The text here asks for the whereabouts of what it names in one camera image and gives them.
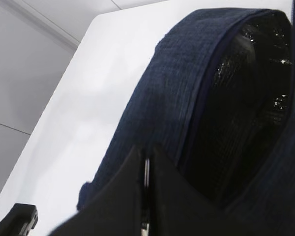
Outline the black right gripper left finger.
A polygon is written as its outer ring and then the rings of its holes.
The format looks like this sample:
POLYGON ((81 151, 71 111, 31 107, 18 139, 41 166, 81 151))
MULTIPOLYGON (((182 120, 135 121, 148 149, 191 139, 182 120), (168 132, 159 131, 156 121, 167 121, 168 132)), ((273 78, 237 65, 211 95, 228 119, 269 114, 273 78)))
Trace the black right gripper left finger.
POLYGON ((59 225, 52 236, 141 235, 144 156, 133 147, 110 182, 79 213, 59 225))

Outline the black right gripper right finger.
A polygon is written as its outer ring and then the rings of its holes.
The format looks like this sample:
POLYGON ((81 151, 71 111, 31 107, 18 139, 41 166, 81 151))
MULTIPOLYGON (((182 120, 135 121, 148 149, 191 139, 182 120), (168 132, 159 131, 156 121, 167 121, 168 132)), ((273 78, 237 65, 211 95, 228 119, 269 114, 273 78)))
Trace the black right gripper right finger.
POLYGON ((149 235, 236 235, 236 225, 195 191, 162 147, 153 148, 149 161, 149 235))

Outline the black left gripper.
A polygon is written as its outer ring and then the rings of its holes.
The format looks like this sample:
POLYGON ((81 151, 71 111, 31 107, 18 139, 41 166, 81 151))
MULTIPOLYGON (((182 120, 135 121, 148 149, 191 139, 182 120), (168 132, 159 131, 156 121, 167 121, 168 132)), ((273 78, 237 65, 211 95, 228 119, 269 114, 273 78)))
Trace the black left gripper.
POLYGON ((0 221, 0 236, 28 236, 38 222, 35 205, 15 204, 0 221))

